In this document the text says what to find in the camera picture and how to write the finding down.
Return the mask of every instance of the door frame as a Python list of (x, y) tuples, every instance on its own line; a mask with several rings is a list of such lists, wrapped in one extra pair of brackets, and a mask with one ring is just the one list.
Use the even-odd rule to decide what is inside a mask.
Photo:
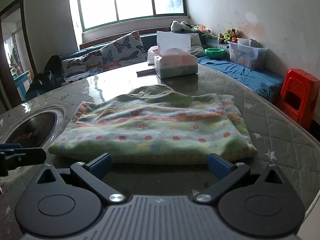
[[(36, 75), (37, 70), (36, 70), (35, 62), (33, 61), (31, 49), (30, 49), (30, 44), (29, 44), (29, 39), (28, 39), (28, 35), (27, 35), (23, 0), (15, 0), (12, 3), (10, 3), (6, 8), (4, 8), (0, 12), (0, 20), (2, 22), (10, 14), (12, 14), (14, 11), (18, 10), (19, 8), (20, 8), (20, 12), (21, 12), (21, 23), (22, 23), (23, 37), (24, 37), (24, 41), (26, 44), (26, 49), (27, 49), (30, 65), (31, 65), (33, 74)], [(6, 96), (9, 100), (12, 108), (20, 105), (22, 103), (22, 100), (20, 98), (18, 90), (17, 90), (15, 83), (13, 81), (13, 78), (12, 78), (12, 75), (10, 72), (10, 68), (9, 68), (9, 64), (7, 62), (7, 57), (6, 57), (6, 53), (4, 50), (4, 41), (3, 41), (3, 36), (2, 36), (1, 24), (0, 24), (0, 80), (2, 82), (4, 91), (6, 93)], [(4, 104), (5, 109), (8, 110), (8, 106), (6, 105), (6, 103), (5, 102), (2, 102), (2, 103)]]

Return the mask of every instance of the orange stool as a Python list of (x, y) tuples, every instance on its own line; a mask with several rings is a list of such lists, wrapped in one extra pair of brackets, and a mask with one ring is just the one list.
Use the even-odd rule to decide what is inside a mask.
[(289, 69), (277, 107), (308, 130), (315, 113), (320, 80), (299, 68)]

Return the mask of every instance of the stuffed animal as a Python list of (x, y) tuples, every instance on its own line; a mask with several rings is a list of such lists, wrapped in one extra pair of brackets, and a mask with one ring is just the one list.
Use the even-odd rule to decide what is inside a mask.
[(209, 33), (211, 33), (211, 31), (210, 31), (206, 26), (201, 25), (201, 24), (196, 25), (196, 26), (193, 26), (192, 30), (193, 30), (193, 31), (200, 31), (200, 32), (202, 32), (202, 33), (204, 33), (204, 34), (209, 34)]
[(191, 25), (187, 24), (184, 21), (182, 21), (181, 23), (178, 23), (177, 21), (173, 21), (171, 24), (171, 31), (172, 32), (191, 31)]
[(228, 29), (227, 32), (223, 35), (222, 33), (219, 33), (218, 42), (219, 43), (228, 43), (235, 42), (237, 43), (237, 36), (239, 35), (240, 31), (238, 29)]

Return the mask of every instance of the sink basin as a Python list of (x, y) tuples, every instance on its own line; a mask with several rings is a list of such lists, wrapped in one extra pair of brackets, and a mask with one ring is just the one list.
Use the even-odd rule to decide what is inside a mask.
[(34, 115), (19, 125), (5, 143), (20, 143), (23, 148), (42, 147), (58, 122), (55, 112)]

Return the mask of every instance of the folded towel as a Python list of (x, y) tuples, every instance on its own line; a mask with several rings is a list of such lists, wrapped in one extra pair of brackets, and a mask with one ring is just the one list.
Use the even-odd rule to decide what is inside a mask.
[(114, 163), (204, 164), (211, 153), (234, 161), (257, 150), (233, 96), (154, 85), (82, 102), (49, 152), (87, 162), (107, 152)]

